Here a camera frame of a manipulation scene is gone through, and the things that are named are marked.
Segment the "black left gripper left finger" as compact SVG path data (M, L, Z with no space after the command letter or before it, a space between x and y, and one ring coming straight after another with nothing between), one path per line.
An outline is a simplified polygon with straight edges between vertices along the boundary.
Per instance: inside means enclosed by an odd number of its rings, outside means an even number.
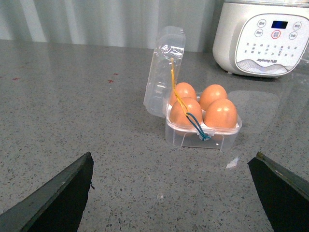
M70 166L1 214L2 232L76 232L88 200L93 158L83 154Z

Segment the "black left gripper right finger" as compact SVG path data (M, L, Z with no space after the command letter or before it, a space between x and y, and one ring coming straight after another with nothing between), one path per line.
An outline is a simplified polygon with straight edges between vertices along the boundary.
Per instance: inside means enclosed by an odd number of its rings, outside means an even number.
M263 209L275 232L309 230L309 182L258 152L248 162Z

